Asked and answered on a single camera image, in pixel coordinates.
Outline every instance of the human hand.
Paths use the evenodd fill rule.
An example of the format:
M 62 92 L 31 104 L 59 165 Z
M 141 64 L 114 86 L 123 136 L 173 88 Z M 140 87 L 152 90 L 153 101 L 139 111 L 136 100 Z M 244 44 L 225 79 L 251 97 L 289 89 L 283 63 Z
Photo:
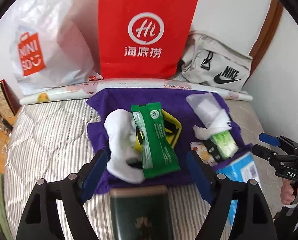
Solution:
M 293 195 L 293 188 L 288 179 L 282 179 L 283 186 L 281 187 L 281 201 L 284 205 L 290 205 L 294 201 L 295 196 Z

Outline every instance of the purple cloth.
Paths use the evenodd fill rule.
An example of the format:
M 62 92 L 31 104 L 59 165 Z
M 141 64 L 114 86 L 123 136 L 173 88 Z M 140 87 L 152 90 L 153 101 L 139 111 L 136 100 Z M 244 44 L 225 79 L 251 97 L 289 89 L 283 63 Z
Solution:
M 111 88 L 104 89 L 88 99 L 87 104 L 96 109 L 100 115 L 101 122 L 88 124 L 88 137 L 94 152 L 99 149 L 109 149 L 108 135 L 104 128 L 104 122 L 112 111 L 124 109 L 131 112 L 131 105 L 142 105 L 153 102 L 161 102 L 162 108 L 174 116 L 182 124 L 182 131 L 174 148 L 181 170 L 165 174 L 159 177 L 146 179 L 142 184 L 130 184 L 111 175 L 107 170 L 95 190 L 96 194 L 107 193 L 111 188 L 120 187 L 145 187 L 152 185 L 179 186 L 193 182 L 186 166 L 186 153 L 190 150 L 190 143 L 199 141 L 194 136 L 193 126 L 204 127 L 200 119 L 186 102 L 186 97 L 191 94 L 204 94 L 204 91 L 178 90 L 178 89 L 156 89 L 156 88 Z M 213 94 L 220 106 L 229 114 L 229 107 L 218 95 Z M 223 168 L 229 162 L 251 150 L 251 145 L 245 145 L 241 137 L 241 129 L 232 122 L 230 130 L 232 137 L 239 147 L 234 158 L 226 160 L 215 167 L 215 170 Z

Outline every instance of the white wall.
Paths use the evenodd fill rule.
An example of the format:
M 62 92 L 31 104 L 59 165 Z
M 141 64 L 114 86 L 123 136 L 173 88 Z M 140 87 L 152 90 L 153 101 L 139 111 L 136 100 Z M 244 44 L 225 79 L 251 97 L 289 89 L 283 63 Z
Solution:
M 233 49 L 248 54 L 257 39 L 269 3 L 270 0 L 199 0 L 192 29 L 214 33 Z M 86 0 L 84 9 L 76 19 L 96 64 L 97 5 L 98 0 Z M 7 12 L 0 20 L 0 80 L 5 79 L 17 97 L 22 98 L 9 59 L 9 47 L 13 38 L 14 31 Z
M 262 61 L 245 84 L 264 131 L 298 142 L 298 26 L 284 9 Z

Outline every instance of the metal screw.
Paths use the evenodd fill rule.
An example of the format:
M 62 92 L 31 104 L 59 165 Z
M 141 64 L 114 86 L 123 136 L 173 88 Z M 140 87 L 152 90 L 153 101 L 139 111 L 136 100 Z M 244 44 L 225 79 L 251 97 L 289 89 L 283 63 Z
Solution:
M 37 184 L 38 184 L 38 185 L 44 184 L 44 182 L 45 182 L 44 179 L 39 179 L 39 180 L 37 180 Z
M 76 173 L 71 173 L 71 174 L 69 174 L 68 179 L 73 180 L 76 177 L 77 177 L 77 174 Z
M 257 184 L 257 181 L 256 181 L 255 179 L 250 179 L 250 183 L 251 183 L 252 185 L 256 185 L 256 184 Z
M 219 174 L 217 175 L 217 177 L 218 177 L 219 179 L 225 179 L 225 178 L 226 178 L 226 176 L 225 176 L 223 173 L 219 173 Z

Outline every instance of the green wet wipes package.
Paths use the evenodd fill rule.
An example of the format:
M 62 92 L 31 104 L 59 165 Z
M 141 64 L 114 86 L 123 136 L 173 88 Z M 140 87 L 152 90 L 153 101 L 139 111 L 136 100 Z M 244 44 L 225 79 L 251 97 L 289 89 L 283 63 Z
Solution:
M 131 112 L 144 138 L 142 167 L 145 178 L 180 170 L 178 158 L 165 137 L 161 103 L 132 105 Z
M 224 159 L 232 158 L 239 149 L 229 131 L 214 134 L 210 140 L 217 145 L 220 155 Z

